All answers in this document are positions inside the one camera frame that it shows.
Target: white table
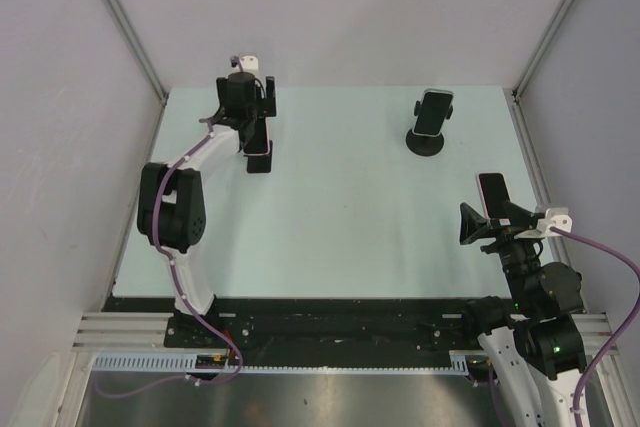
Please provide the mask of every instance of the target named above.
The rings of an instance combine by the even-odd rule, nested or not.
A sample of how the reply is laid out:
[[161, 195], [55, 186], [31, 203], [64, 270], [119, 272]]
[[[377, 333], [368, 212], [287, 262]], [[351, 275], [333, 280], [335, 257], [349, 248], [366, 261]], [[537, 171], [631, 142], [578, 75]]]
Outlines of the white table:
[[[204, 186], [203, 257], [227, 297], [508, 296], [497, 255], [460, 246], [459, 204], [481, 211], [479, 172], [504, 173], [512, 200], [534, 194], [501, 87], [454, 92], [445, 147], [423, 158], [405, 145], [425, 87], [282, 88], [270, 174], [241, 155]], [[152, 159], [173, 161], [204, 134], [214, 89], [174, 89]], [[551, 257], [545, 250], [543, 261]], [[134, 227], [116, 297], [172, 296], [163, 258]]]

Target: black smartphone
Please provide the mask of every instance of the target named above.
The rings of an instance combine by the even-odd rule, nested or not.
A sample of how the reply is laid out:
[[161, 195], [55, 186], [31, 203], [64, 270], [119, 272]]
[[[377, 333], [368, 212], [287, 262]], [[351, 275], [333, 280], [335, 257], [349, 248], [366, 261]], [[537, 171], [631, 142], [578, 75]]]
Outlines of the black smartphone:
[[264, 117], [256, 120], [256, 130], [251, 140], [244, 146], [244, 155], [261, 156], [268, 155], [270, 150], [269, 144], [269, 127], [267, 119]]
[[478, 174], [478, 188], [484, 213], [489, 219], [506, 219], [504, 201], [511, 200], [504, 175], [499, 172]]
[[413, 133], [426, 137], [440, 135], [442, 124], [449, 115], [453, 103], [453, 92], [446, 90], [426, 90], [422, 96], [420, 112], [413, 127]]

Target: purple cable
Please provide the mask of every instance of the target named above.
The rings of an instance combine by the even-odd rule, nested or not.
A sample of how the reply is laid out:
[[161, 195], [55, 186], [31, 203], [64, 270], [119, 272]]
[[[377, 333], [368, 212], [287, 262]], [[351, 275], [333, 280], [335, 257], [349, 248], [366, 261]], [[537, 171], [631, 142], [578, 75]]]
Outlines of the purple cable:
[[[184, 164], [186, 162], [185, 157], [191, 157], [196, 152], [198, 152], [202, 147], [204, 147], [207, 142], [209, 142], [212, 139], [211, 134], [213, 132], [213, 126], [208, 122], [207, 122], [207, 125], [209, 127], [209, 134], [205, 138], [203, 138], [200, 142], [198, 142], [195, 146], [193, 146], [186, 154], [184, 154], [182, 157], [180, 157], [180, 159], [169, 168], [167, 173], [164, 174], [164, 177], [162, 178], [162, 181], [160, 182], [160, 186], [158, 187], [158, 194], [156, 195], [156, 201], [155, 201], [155, 203], [153, 205], [153, 216], [152, 216], [152, 219], [151, 219], [151, 237], [153, 239], [153, 246], [156, 248], [156, 250], [158, 252], [160, 252], [162, 255], [164, 255], [165, 257], [167, 257], [167, 259], [169, 260], [169, 267], [170, 267], [170, 270], [171, 270], [171, 279], [172, 279], [173, 284], [175, 286], [176, 292], [178, 293], [178, 295], [180, 296], [180, 298], [184, 302], [184, 305], [187, 307], [189, 312], [191, 312], [191, 315], [193, 315], [193, 317], [198, 322], [200, 322], [200, 324], [202, 324], [202, 326], [204, 328], [206, 328], [209, 332], [213, 333], [216, 337], [218, 337], [221, 340], [225, 341], [227, 343], [227, 345], [231, 348], [231, 350], [233, 350], [233, 352], [238, 357], [238, 367], [236, 368], [236, 370], [234, 370], [231, 373], [230, 376], [225, 377], [225, 378], [220, 379], [220, 380], [218, 380], [217, 377], [214, 378], [214, 379], [211, 379], [211, 380], [204, 380], [204, 379], [198, 379], [198, 378], [196, 379], [196, 384], [202, 383], [202, 384], [207, 384], [207, 385], [222, 385], [222, 384], [226, 384], [228, 382], [231, 382], [234, 378], [236, 378], [240, 374], [240, 371], [242, 370], [242, 367], [244, 366], [244, 359], [242, 358], [242, 353], [240, 352], [240, 349], [238, 349], [236, 344], [234, 344], [231, 339], [228, 339], [222, 332], [220, 332], [215, 327], [210, 325], [206, 320], [204, 320], [200, 316], [200, 314], [198, 314], [198, 312], [193, 307], [193, 305], [191, 305], [189, 300], [186, 298], [184, 290], [182, 289], [182, 286], [180, 285], [180, 281], [178, 280], [178, 273], [176, 272], [176, 267], [175, 267], [175, 257], [173, 256], [173, 254], [171, 254], [171, 252], [169, 252], [168, 250], [165, 250], [165, 249], [162, 248], [162, 245], [160, 244], [160, 236], [158, 234], [158, 219], [159, 219], [159, 216], [160, 216], [160, 206], [162, 204], [162, 194], [164, 193], [165, 189], [167, 188], [167, 184], [169, 183], [169, 179], [171, 178], [173, 173], [182, 164]], [[189, 378], [189, 374], [171, 375], [171, 376], [168, 376], [168, 377], [163, 377], [162, 379], [158, 379], [155, 382], [151, 382], [150, 384], [144, 385], [144, 386], [142, 386], [142, 387], [140, 387], [138, 389], [132, 390], [130, 392], [124, 392], [124, 393], [121, 393], [121, 394], [111, 394], [111, 393], [105, 392], [100, 388], [100, 386], [98, 385], [97, 382], [94, 382], [93, 387], [94, 387], [95, 391], [99, 395], [101, 395], [102, 397], [106, 397], [108, 399], [125, 399], [127, 397], [133, 397], [135, 395], [141, 394], [142, 392], [145, 392], [145, 391], [147, 391], [149, 389], [157, 387], [158, 385], [164, 384], [165, 382], [170, 382], [170, 381], [173, 381], [173, 380], [185, 379], [185, 378]]]
[[[640, 267], [638, 267], [636, 264], [634, 264], [631, 261], [631, 259], [629, 259], [625, 255], [621, 254], [620, 252], [617, 252], [617, 251], [613, 250], [612, 248], [607, 247], [606, 245], [602, 245], [602, 244], [600, 244], [598, 242], [595, 242], [593, 240], [587, 239], [587, 238], [582, 237], [580, 235], [572, 234], [572, 233], [566, 232], [564, 230], [558, 229], [557, 227], [551, 227], [550, 230], [552, 232], [555, 232], [556, 234], [560, 234], [560, 235], [562, 235], [564, 237], [567, 237], [567, 238], [569, 238], [571, 240], [575, 240], [576, 242], [580, 242], [582, 244], [589, 245], [589, 246], [591, 246], [593, 248], [596, 248], [598, 250], [606, 252], [607, 254], [613, 255], [614, 257], [616, 257], [617, 259], [621, 260], [622, 262], [627, 264], [629, 267], [631, 267], [631, 270], [633, 270], [633, 272], [638, 277], [638, 281], [640, 281]], [[629, 313], [627, 318], [624, 319], [624, 322], [622, 322], [622, 324], [620, 324], [620, 327], [618, 327], [616, 329], [616, 331], [611, 335], [609, 340], [607, 340], [607, 342], [605, 342], [605, 344], [602, 346], [602, 348], [600, 348], [598, 353], [595, 355], [595, 357], [589, 363], [589, 366], [587, 367], [587, 369], [584, 371], [584, 373], [580, 377], [580, 380], [578, 381], [578, 385], [576, 385], [576, 390], [575, 390], [575, 392], [573, 394], [573, 410], [575, 412], [574, 415], [575, 415], [575, 418], [576, 418], [577, 427], [583, 427], [582, 417], [581, 417], [581, 415], [579, 413], [579, 410], [580, 410], [580, 399], [581, 399], [581, 396], [582, 396], [582, 392], [584, 391], [584, 388], [587, 385], [587, 382], [589, 381], [589, 378], [593, 374], [593, 371], [596, 369], [596, 366], [598, 365], [598, 363], [607, 354], [607, 352], [609, 352], [609, 350], [611, 350], [613, 345], [617, 342], [617, 340], [624, 333], [624, 331], [627, 330], [629, 325], [631, 325], [633, 320], [636, 318], [636, 315], [638, 315], [638, 312], [640, 312], [640, 295], [638, 295], [638, 298], [636, 299], [636, 303], [633, 306], [633, 309], [631, 309], [631, 312]]]
[[502, 411], [502, 407], [498, 404], [498, 396], [496, 393], [496, 385], [493, 382], [493, 374], [495, 370], [493, 365], [489, 366], [489, 393], [491, 394], [491, 403], [493, 404], [493, 410], [496, 411], [496, 415], [498, 416], [498, 420], [500, 421], [500, 425], [502, 427], [509, 427], [507, 423], [507, 419], [505, 419], [504, 412]]

